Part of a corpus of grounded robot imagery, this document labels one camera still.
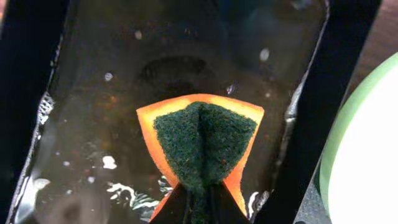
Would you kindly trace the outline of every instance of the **black tongs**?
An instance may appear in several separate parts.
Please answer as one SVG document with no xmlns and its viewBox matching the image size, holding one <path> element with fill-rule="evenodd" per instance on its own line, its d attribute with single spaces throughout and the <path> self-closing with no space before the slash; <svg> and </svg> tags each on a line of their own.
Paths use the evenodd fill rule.
<svg viewBox="0 0 398 224">
<path fill-rule="evenodd" d="M 211 224 L 250 224 L 224 183 L 211 185 L 208 190 Z M 191 207 L 191 193 L 178 184 L 150 224 L 191 224 Z"/>
</svg>

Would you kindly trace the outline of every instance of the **green scouring pad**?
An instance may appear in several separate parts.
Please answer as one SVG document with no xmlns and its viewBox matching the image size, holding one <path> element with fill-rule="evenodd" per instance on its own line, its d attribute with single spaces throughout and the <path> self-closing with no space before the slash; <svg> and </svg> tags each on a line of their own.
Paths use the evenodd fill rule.
<svg viewBox="0 0 398 224">
<path fill-rule="evenodd" d="M 193 195 L 192 223 L 209 223 L 207 188 L 234 169 L 256 127 L 250 118 L 204 102 L 155 119 L 166 160 Z"/>
</svg>

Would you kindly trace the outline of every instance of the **brown wooden surface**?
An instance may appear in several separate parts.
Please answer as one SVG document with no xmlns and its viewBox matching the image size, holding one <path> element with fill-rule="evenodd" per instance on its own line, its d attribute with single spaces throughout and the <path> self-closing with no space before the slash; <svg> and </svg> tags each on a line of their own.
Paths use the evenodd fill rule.
<svg viewBox="0 0 398 224">
<path fill-rule="evenodd" d="M 349 94 L 378 65 L 398 52 L 398 0 L 384 0 L 354 72 Z"/>
</svg>

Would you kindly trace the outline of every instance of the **dark green scrubbing surface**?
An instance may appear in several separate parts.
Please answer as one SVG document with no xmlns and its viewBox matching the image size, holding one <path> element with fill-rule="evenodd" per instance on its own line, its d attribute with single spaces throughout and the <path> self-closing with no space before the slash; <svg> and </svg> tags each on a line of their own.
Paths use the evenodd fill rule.
<svg viewBox="0 0 398 224">
<path fill-rule="evenodd" d="M 231 173 L 257 123 L 221 106 L 195 102 L 157 117 L 154 126 L 169 166 L 194 194 L 192 223 L 208 223 L 206 187 Z"/>
</svg>

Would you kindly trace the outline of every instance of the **sponge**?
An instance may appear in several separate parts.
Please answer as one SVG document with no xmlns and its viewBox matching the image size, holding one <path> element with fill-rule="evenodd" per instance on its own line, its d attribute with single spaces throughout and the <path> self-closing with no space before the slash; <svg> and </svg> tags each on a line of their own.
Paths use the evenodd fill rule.
<svg viewBox="0 0 398 224">
<path fill-rule="evenodd" d="M 159 170 L 173 187 L 180 182 L 193 194 L 192 223 L 208 221 L 206 188 L 222 181 L 246 214 L 240 181 L 264 114 L 261 107 L 196 94 L 161 101 L 137 113 Z"/>
</svg>

